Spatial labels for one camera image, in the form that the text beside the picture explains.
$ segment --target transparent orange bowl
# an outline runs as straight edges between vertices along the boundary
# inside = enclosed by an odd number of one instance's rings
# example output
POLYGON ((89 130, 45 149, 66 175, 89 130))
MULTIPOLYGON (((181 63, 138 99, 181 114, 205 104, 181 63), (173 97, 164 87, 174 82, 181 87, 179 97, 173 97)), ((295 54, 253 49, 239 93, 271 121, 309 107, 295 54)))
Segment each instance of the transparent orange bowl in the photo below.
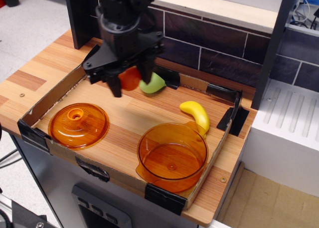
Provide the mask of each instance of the transparent orange bowl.
POLYGON ((164 123, 149 129, 138 144, 137 173, 172 193, 195 186, 208 158, 202 129, 195 122, 164 123))
POLYGON ((101 141, 109 128, 105 111, 93 104, 69 105, 50 120, 49 135, 63 146, 80 150, 101 141))

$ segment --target toy banana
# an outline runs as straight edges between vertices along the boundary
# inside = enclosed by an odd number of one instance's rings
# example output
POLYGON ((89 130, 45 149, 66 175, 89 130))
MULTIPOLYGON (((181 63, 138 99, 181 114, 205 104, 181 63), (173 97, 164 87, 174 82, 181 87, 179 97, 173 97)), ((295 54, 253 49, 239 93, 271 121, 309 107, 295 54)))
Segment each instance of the toy banana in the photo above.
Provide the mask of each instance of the toy banana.
POLYGON ((192 115, 195 118, 196 123, 202 128, 204 128, 205 133, 208 132, 210 126, 209 117, 205 109, 198 102, 183 102, 182 104, 180 104, 179 108, 183 112, 192 115))
POLYGON ((146 84, 143 80, 140 81, 140 88, 144 93, 155 93, 165 86, 165 80, 154 72, 152 73, 149 84, 146 84))

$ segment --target yellow banana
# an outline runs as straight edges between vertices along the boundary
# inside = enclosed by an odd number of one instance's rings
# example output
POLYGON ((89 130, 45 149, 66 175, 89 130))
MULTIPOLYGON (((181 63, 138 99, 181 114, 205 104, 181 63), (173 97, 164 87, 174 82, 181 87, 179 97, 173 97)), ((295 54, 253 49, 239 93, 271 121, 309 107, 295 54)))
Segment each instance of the yellow banana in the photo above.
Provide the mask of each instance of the yellow banana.
POLYGON ((202 105, 198 102, 187 101, 180 104, 179 108, 183 112, 192 115, 195 118, 196 123, 208 132, 210 126, 209 117, 202 105))

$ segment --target white floor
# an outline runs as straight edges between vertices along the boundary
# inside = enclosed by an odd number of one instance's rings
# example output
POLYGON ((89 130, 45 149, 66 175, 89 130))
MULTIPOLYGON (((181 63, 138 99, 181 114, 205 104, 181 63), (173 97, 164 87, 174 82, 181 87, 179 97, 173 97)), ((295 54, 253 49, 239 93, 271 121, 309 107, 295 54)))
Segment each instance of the white floor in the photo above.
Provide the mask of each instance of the white floor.
MULTIPOLYGON (((19 6, 0 8, 0 82, 70 29, 65 0, 19 1, 19 6)), ((0 158, 14 149, 9 134, 3 132, 0 158)), ((0 166, 19 157, 15 153, 0 166)), ((0 188, 6 197, 37 215, 47 215, 59 227, 23 160, 0 169, 0 188)))

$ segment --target tile wall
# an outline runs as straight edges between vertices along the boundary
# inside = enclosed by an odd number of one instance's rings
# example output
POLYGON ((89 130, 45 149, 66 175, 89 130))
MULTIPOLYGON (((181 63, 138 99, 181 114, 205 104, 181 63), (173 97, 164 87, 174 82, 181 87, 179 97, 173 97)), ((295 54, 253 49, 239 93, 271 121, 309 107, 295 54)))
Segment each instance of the tile wall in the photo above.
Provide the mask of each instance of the tile wall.
MULTIPOLYGON (((98 1, 89 1, 94 36, 99 37, 94 12, 98 1)), ((164 33, 161 58, 256 87, 270 34, 156 5, 150 11, 157 19, 156 30, 164 33)), ((142 17, 141 27, 149 25, 142 17)))
POLYGON ((319 37, 287 29, 270 78, 319 92, 319 37))

